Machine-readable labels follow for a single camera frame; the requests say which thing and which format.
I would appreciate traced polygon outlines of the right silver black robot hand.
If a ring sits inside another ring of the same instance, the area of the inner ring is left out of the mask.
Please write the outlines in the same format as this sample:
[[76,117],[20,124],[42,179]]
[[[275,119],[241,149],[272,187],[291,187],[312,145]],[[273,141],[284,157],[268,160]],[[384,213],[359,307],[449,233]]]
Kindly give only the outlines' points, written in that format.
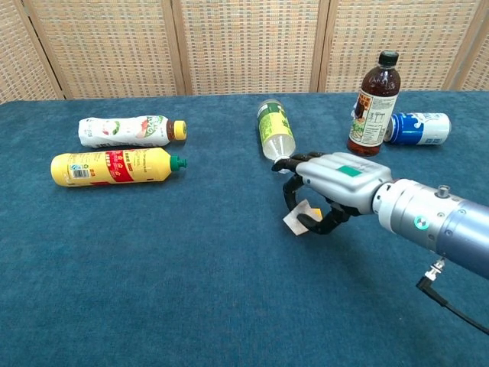
[[288,209],[297,206],[296,192],[303,186],[330,204],[330,212],[319,221],[305,213],[296,216],[310,232],[320,235],[329,234],[352,216],[372,214],[376,192],[393,182],[389,167],[345,152],[295,154],[277,161],[271,170],[293,173],[283,185]]

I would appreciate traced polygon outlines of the dark brown tea bottle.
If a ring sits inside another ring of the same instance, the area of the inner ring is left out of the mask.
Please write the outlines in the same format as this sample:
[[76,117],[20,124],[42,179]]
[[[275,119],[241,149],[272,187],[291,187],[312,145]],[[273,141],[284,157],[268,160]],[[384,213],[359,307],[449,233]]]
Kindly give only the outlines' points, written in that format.
[[347,141],[348,149],[358,156],[372,157],[380,152],[400,91],[398,58],[396,51],[381,51],[377,65],[362,80]]

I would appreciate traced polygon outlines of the clear bottle with green label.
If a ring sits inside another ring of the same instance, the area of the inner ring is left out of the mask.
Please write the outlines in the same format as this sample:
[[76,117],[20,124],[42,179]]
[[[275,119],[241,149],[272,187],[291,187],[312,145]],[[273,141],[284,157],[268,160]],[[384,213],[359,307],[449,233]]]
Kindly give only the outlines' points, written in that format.
[[263,154],[274,164],[295,152],[296,142],[285,108],[279,100],[267,99],[260,104],[257,126]]

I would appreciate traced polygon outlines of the blue and white can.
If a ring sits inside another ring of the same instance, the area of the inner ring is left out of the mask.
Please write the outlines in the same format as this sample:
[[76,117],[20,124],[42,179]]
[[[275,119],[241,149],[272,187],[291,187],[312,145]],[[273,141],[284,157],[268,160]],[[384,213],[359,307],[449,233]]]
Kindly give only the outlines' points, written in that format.
[[384,142],[392,145],[441,145],[451,130],[452,123],[445,113],[395,113],[387,125]]

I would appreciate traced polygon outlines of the blue table cloth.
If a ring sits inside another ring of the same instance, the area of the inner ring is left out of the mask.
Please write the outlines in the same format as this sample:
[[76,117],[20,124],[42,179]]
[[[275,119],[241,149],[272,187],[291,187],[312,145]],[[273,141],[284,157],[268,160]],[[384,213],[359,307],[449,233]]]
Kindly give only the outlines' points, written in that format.
[[[294,235],[260,95],[0,105],[0,367],[489,367],[489,336],[416,282],[433,253],[375,216]],[[161,114],[163,183],[65,188],[80,119]]]

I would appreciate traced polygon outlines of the woven bamboo folding screen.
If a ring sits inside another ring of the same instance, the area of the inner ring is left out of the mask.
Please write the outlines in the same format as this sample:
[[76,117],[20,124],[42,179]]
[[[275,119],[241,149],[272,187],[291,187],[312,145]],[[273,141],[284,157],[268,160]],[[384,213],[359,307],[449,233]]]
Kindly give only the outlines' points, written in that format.
[[0,0],[0,104],[355,92],[383,50],[402,89],[489,91],[489,0]]

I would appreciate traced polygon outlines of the white bottle with yellow cap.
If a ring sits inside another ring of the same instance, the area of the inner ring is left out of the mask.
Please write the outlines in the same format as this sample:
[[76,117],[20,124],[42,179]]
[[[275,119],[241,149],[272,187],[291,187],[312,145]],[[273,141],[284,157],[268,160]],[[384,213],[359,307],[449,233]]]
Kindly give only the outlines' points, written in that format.
[[82,146],[107,148],[117,146],[163,147],[172,141],[185,141],[187,127],[183,120],[163,115],[130,118],[89,117],[79,121],[78,136]]

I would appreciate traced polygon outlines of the yellow bottle with green cap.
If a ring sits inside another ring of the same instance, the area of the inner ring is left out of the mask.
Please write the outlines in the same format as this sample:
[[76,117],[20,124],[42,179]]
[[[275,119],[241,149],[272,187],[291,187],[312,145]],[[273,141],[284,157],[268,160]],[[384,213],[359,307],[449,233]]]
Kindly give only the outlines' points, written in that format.
[[162,148],[119,149],[57,155],[50,164],[62,187],[162,182],[187,161]]

